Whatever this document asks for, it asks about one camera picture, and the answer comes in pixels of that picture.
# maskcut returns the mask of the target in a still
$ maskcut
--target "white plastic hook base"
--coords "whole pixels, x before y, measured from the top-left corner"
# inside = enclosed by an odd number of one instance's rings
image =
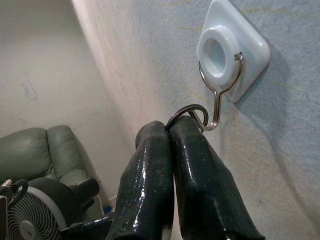
[[[235,55],[242,53],[244,69],[237,83],[225,94],[237,102],[270,61],[266,41],[228,0],[210,4],[196,56],[212,86],[222,89],[232,84],[239,72]]]

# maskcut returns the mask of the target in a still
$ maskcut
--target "white textured wall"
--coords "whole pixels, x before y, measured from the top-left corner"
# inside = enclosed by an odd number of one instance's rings
[[[69,1],[1,2],[0,122],[0,137],[69,125],[102,182],[104,199],[117,194],[130,155]]]
[[[73,0],[115,116],[137,131],[213,96],[195,57],[210,0]],[[246,0],[236,6],[268,41],[267,71],[237,104],[223,99],[206,137],[231,170],[269,240],[320,239],[320,2]]]

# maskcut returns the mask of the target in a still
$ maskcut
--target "glossy black grip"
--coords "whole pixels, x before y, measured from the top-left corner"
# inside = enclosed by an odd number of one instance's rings
[[[136,136],[136,151],[123,172],[107,240],[169,239],[174,181],[165,125],[154,121]]]
[[[236,183],[190,117],[169,130],[181,234],[184,240],[263,240]]]

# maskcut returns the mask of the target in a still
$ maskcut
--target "fan grille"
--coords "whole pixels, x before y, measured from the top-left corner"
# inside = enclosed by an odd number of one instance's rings
[[[24,238],[22,222],[29,222],[32,230]],[[62,240],[58,223],[50,209],[30,193],[8,211],[8,240]]]

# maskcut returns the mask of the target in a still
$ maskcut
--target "green leather armchair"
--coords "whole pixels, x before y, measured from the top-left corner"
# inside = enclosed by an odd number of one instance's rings
[[[46,177],[75,185],[88,177],[80,146],[69,126],[29,128],[0,138],[0,182]],[[100,217],[98,197],[84,220]]]

